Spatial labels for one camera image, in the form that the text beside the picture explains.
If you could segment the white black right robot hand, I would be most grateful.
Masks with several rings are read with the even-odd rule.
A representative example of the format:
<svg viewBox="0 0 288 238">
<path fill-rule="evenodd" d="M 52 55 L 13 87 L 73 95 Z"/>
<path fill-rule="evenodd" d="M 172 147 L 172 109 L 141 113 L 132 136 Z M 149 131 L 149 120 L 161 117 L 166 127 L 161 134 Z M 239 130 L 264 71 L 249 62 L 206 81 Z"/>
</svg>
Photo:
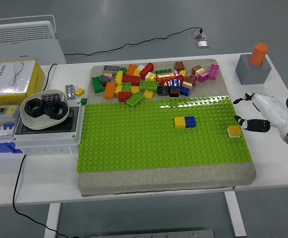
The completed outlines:
<svg viewBox="0 0 288 238">
<path fill-rule="evenodd" d="M 265 119 L 242 119 L 239 116 L 234 118 L 245 130 L 254 132 L 268 132 L 271 127 L 276 127 L 280 136 L 288 143 L 288 111 L 283 103 L 273 96 L 259 93 L 246 93 L 244 97 L 233 101 L 238 104 L 240 101 L 251 101 L 255 108 Z"/>
</svg>

